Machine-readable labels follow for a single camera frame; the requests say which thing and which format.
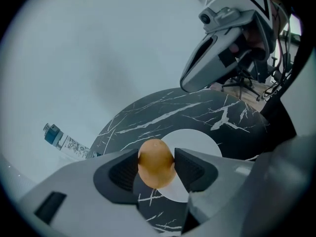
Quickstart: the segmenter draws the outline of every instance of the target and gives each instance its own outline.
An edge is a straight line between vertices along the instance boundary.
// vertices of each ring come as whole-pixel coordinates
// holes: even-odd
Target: black marble table
[[[185,93],[174,88],[127,106],[104,127],[91,150],[107,154],[140,148],[148,139],[161,139],[179,129],[195,129],[210,136],[223,157],[245,160],[264,152],[269,128],[257,110],[226,93],[211,89]],[[167,199],[146,186],[139,175],[133,192],[139,198],[139,211],[159,233],[180,234],[186,203]]]

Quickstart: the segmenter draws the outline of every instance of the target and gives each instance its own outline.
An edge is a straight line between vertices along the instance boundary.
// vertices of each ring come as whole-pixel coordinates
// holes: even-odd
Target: marble tabletop
[[[226,93],[204,89],[186,93],[167,89],[127,106],[104,127],[91,150],[100,154],[137,149],[148,139],[161,139],[179,129],[210,136],[223,157],[250,159],[265,151],[269,123],[250,105]],[[136,176],[133,192],[139,211],[162,235],[178,236],[186,203],[167,199]]]

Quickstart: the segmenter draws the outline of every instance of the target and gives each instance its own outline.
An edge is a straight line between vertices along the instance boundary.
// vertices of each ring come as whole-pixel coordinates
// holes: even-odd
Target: white backdrop
[[[121,109],[179,86],[204,35],[198,0],[29,0],[0,47],[1,151],[38,183],[68,162],[56,124],[90,147]]]

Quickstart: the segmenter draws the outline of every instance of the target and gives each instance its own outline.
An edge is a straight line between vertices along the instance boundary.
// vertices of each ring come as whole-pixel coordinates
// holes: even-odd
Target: white plate
[[[167,144],[174,156],[175,148],[185,148],[207,155],[221,157],[222,153],[216,142],[203,132],[192,129],[173,131],[161,139]],[[188,202],[189,194],[184,188],[178,174],[172,182],[158,191],[166,198],[176,202]]]

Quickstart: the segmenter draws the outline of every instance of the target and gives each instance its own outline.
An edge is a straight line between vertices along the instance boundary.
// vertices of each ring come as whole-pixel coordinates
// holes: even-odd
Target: egg
[[[162,140],[151,139],[140,147],[138,173],[143,182],[153,189],[165,187],[174,179],[174,158]]]

